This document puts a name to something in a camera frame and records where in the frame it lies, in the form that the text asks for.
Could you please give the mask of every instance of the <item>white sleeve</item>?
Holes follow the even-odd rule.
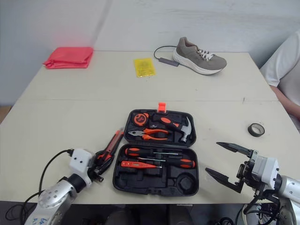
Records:
[[[277,87],[300,59],[300,30],[292,34],[260,69],[269,85]]]

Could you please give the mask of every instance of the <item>orange screwdriver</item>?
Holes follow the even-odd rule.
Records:
[[[141,162],[131,162],[131,161],[122,161],[122,167],[129,167],[135,169],[152,169],[152,168],[162,168],[162,166],[156,166],[148,163],[141,163]]]
[[[125,149],[125,155],[127,156],[153,156],[154,154],[165,154],[165,155],[174,155],[179,156],[181,153],[167,153],[167,152],[154,152],[152,149],[139,149],[139,148],[129,148]]]
[[[173,165],[173,166],[180,167],[180,168],[186,168],[186,169],[192,169],[192,168],[195,168],[195,166],[196,166],[195,161],[192,161],[192,160],[189,160],[189,159],[186,159],[186,158],[169,158],[167,160],[162,160],[162,159],[138,157],[138,159],[165,162],[169,165]]]

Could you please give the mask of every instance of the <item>sneaker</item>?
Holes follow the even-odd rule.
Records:
[[[186,37],[179,39],[177,48],[173,52],[173,59],[204,75],[215,74],[227,65],[225,59],[206,50],[199,49],[198,46],[189,42]]]

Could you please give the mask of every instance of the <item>person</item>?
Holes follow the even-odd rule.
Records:
[[[300,30],[274,52],[260,71],[300,132]]]

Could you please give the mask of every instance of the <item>tape measure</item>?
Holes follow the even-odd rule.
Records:
[[[133,122],[137,126],[144,126],[148,122],[148,113],[139,113],[133,118]]]

